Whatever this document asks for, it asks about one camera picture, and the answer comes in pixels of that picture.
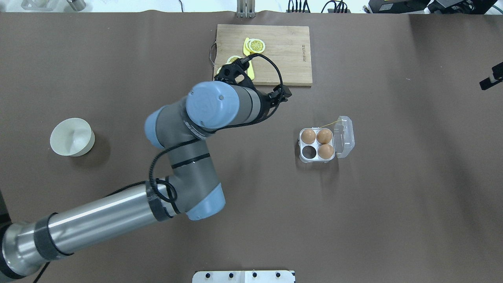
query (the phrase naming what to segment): brown egg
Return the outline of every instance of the brown egg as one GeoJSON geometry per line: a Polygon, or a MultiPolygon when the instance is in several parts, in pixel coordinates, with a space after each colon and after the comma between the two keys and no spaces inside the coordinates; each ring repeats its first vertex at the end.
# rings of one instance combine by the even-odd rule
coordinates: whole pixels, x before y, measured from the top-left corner
{"type": "Polygon", "coordinates": [[[333,147],[331,145],[321,145],[318,149],[318,155],[323,159],[330,159],[333,155],[333,147]]]}
{"type": "Polygon", "coordinates": [[[316,133],[312,129],[307,129],[302,132],[300,138],[305,144],[312,144],[316,138],[316,133]]]}
{"type": "Polygon", "coordinates": [[[332,140],[332,132],[329,129],[323,129],[316,136],[320,144],[327,144],[332,140]]]}

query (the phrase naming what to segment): wooden cutting board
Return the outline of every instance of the wooden cutting board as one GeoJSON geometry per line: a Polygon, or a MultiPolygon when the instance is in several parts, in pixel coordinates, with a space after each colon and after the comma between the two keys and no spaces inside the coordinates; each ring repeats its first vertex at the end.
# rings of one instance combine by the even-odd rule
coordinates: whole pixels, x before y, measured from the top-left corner
{"type": "MultiPolygon", "coordinates": [[[[243,44],[247,37],[265,42],[266,49],[262,54],[278,66],[285,85],[312,86],[309,27],[218,25],[213,75],[229,57],[244,57],[243,44]]],[[[252,63],[254,84],[275,86],[279,83],[278,74],[263,58],[254,58],[252,63]]]]}

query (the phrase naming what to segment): robotic arm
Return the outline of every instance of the robotic arm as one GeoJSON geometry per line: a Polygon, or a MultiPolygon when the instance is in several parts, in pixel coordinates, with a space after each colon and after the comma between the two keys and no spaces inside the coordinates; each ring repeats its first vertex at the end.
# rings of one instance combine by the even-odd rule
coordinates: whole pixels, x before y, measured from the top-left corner
{"type": "Polygon", "coordinates": [[[149,180],[80,207],[53,213],[37,222],[0,228],[0,283],[24,278],[44,263],[155,222],[185,213],[191,220],[223,209],[225,198],[205,139],[223,128],[252,125],[269,118],[291,96],[282,83],[265,94],[244,70],[261,54],[222,67],[215,81],[202,82],[180,101],[165,105],[145,122],[152,144],[165,149],[152,162],[149,180]],[[240,83],[235,81],[244,75],[240,83]],[[157,159],[168,153],[173,176],[153,179],[157,159]]]}

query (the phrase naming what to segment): lemon slice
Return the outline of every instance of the lemon slice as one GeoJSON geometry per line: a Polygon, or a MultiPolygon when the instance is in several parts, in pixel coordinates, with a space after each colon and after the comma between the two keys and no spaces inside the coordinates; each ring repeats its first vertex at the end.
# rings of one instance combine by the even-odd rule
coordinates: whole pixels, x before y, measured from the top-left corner
{"type": "Polygon", "coordinates": [[[266,44],[257,38],[252,38],[246,43],[246,48],[253,53],[262,53],[266,49],[266,44]]]}
{"type": "Polygon", "coordinates": [[[231,57],[229,57],[229,59],[227,59],[227,64],[230,64],[238,59],[241,59],[241,57],[237,56],[237,55],[231,56],[231,57]]]}

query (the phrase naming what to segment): black hole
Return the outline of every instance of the black hole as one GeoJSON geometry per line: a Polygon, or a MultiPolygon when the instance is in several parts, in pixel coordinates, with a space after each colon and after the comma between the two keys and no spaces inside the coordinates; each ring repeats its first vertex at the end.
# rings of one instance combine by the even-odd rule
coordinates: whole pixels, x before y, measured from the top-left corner
{"type": "Polygon", "coordinates": [[[307,159],[312,159],[316,156],[316,149],[312,146],[305,146],[302,149],[302,155],[307,159]]]}

